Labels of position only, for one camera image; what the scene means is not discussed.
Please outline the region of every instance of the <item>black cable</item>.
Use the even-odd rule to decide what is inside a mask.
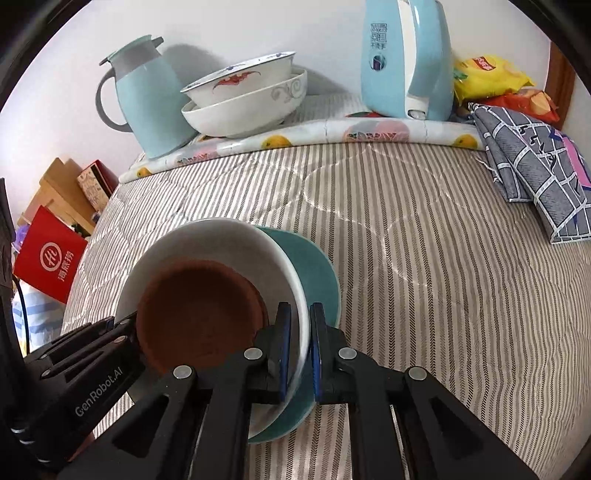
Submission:
[[[12,279],[14,280],[14,283],[17,285],[18,296],[21,299],[22,320],[25,324],[25,351],[28,355],[31,351],[31,347],[29,345],[29,321],[27,319],[27,308],[25,307],[25,297],[22,294],[20,280],[18,278],[16,278],[14,275],[12,276]]]

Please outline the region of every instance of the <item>gray swirl design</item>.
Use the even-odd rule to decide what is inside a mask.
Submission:
[[[271,98],[277,101],[281,97],[282,93],[285,93],[284,103],[288,103],[291,100],[300,98],[304,93],[304,89],[301,85],[301,80],[295,79],[289,85],[279,85],[273,88],[273,90],[271,91]]]

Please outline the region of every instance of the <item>electric kettle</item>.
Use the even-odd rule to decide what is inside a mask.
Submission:
[[[96,90],[99,117],[114,130],[133,132],[148,158],[170,153],[197,134],[181,113],[187,103],[187,97],[180,92],[183,85],[156,50],[163,41],[162,37],[152,40],[151,35],[145,35],[99,63],[108,61],[112,65]],[[102,87],[111,77],[115,78],[117,100],[127,120],[124,125],[107,116],[100,100]]]
[[[453,104],[453,59],[436,0],[366,0],[361,92],[373,111],[446,121]]]

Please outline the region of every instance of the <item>brown bowl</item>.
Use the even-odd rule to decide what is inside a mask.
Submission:
[[[136,329],[146,360],[165,374],[178,365],[220,365],[251,347],[265,325],[265,304],[247,279],[216,261],[184,260],[148,284]]]

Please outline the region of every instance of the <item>metal pin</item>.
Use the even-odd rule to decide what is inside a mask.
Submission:
[[[339,350],[339,357],[343,360],[352,360],[357,356],[357,350],[351,348],[350,346],[345,346],[341,350]]]
[[[427,371],[423,367],[412,367],[408,370],[408,376],[420,382],[427,378]]]
[[[259,360],[262,357],[262,350],[260,348],[248,348],[244,350],[244,358],[247,360]]]
[[[179,365],[173,370],[173,375],[179,380],[188,378],[191,376],[191,367],[188,365]]]

